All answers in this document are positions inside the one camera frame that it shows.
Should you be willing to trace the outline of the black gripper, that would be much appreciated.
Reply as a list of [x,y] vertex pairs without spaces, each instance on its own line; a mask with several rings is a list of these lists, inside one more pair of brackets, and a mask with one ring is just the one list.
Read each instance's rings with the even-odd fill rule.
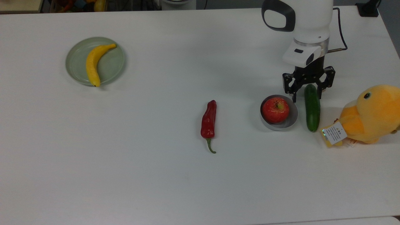
[[301,89],[301,86],[308,83],[314,83],[317,81],[317,94],[318,98],[322,98],[322,93],[326,88],[330,88],[333,85],[336,71],[332,66],[324,68],[325,57],[319,57],[317,60],[310,63],[305,68],[295,67],[294,73],[283,73],[282,80],[284,85],[284,91],[289,94],[292,98],[293,103],[296,103],[297,93]]

